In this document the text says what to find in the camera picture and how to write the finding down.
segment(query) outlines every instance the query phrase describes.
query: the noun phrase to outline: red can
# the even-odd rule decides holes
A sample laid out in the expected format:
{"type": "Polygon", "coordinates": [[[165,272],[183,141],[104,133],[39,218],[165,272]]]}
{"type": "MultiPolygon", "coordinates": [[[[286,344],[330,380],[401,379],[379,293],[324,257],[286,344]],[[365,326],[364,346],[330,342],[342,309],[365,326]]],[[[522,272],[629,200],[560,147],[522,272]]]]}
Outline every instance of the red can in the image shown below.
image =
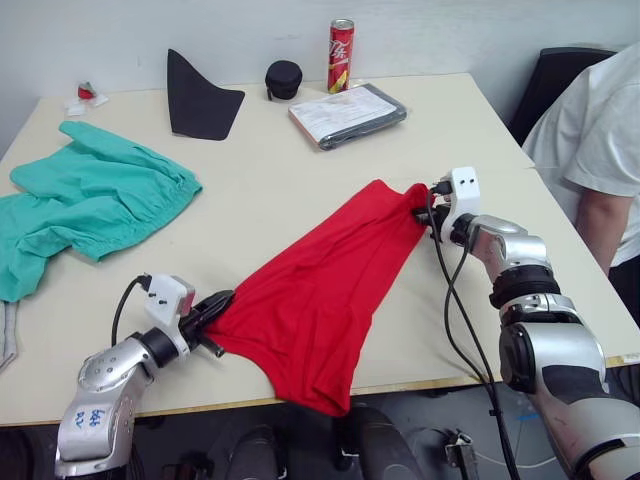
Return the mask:
{"type": "Polygon", "coordinates": [[[331,22],[330,32],[327,88],[329,93],[338,93],[349,88],[355,25],[351,20],[341,18],[331,22]]]}

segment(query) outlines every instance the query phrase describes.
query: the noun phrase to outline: teal shirt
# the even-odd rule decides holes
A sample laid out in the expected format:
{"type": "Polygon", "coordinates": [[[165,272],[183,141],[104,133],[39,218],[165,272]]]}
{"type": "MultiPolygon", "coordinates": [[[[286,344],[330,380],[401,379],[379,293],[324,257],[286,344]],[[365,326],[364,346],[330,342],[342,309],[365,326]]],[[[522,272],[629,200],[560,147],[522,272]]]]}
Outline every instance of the teal shirt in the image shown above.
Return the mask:
{"type": "Polygon", "coordinates": [[[25,193],[0,197],[0,300],[33,293],[49,257],[67,247],[92,260],[130,247],[173,220],[202,186],[189,170],[84,122],[73,141],[15,168],[25,193]]]}

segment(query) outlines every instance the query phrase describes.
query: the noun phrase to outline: gray cloth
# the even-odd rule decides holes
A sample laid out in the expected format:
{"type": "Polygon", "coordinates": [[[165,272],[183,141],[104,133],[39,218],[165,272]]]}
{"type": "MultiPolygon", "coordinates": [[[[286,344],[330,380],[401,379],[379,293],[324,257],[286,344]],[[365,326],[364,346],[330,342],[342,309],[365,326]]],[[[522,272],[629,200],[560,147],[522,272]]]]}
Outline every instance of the gray cloth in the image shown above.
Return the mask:
{"type": "Polygon", "coordinates": [[[18,303],[0,301],[0,372],[18,356],[16,317],[18,303]]]}

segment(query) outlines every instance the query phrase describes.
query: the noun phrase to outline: table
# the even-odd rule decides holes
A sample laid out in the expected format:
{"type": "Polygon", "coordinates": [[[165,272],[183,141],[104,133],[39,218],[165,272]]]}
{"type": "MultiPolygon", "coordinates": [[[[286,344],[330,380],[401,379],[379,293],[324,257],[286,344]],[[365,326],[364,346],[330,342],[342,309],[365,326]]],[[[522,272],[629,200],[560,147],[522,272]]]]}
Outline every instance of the table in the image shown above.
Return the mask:
{"type": "MultiPolygon", "coordinates": [[[[640,351],[640,332],[586,247],[548,194],[532,163],[467,74],[373,81],[403,102],[408,119],[331,152],[313,148],[287,117],[287,102],[269,102],[263,86],[240,86],[246,97],[223,142],[174,136],[166,92],[111,95],[82,118],[166,155],[194,171],[204,190],[172,223],[142,244],[93,263],[73,251],[51,260],[38,291],[18,310],[19,357],[0,374],[0,424],[59,420],[75,392],[82,361],[109,345],[111,319],[127,283],[142,272],[176,274],[197,297],[233,288],[330,215],[375,178],[396,189],[431,183],[456,166],[473,165],[483,210],[518,222],[544,238],[563,292],[592,328],[610,365],[640,351]]],[[[304,84],[296,100],[324,94],[304,84]]],[[[39,102],[0,162],[0,194],[17,165],[68,142],[57,132],[64,99],[39,102]]],[[[375,314],[355,372],[353,393],[472,383],[448,346],[442,326],[445,282],[431,240],[423,238],[375,314]]],[[[460,249],[446,248],[453,265],[460,249]]],[[[498,371],[497,312],[480,262],[470,259],[458,290],[498,371]]],[[[471,342],[460,319],[454,334],[471,342]]],[[[134,292],[120,338],[151,324],[134,292]]],[[[140,415],[180,413],[274,401],[263,372],[227,354],[198,349],[166,367],[139,405],[140,415]]]]}

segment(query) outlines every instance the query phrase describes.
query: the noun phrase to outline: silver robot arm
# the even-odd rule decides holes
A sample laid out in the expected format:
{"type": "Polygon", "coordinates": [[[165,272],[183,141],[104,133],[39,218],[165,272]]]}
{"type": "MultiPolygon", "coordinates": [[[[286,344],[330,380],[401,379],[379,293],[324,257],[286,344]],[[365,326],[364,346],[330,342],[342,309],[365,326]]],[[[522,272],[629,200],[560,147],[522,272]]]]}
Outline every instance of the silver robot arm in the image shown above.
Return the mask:
{"type": "Polygon", "coordinates": [[[446,199],[436,206],[432,225],[442,242],[466,245],[493,284],[489,299],[501,321],[502,378],[528,394],[567,475],[640,479],[640,409],[609,395],[602,348],[561,294],[542,239],[477,215],[472,168],[453,170],[433,191],[446,199]]]}
{"type": "Polygon", "coordinates": [[[230,305],[233,291],[218,292],[192,307],[195,291],[178,277],[145,275],[137,280],[148,292],[145,310],[155,327],[85,360],[76,396],[58,430],[57,477],[124,473],[136,407],[159,370],[176,358],[185,359],[200,344],[217,357],[224,353],[202,331],[230,305]]]}

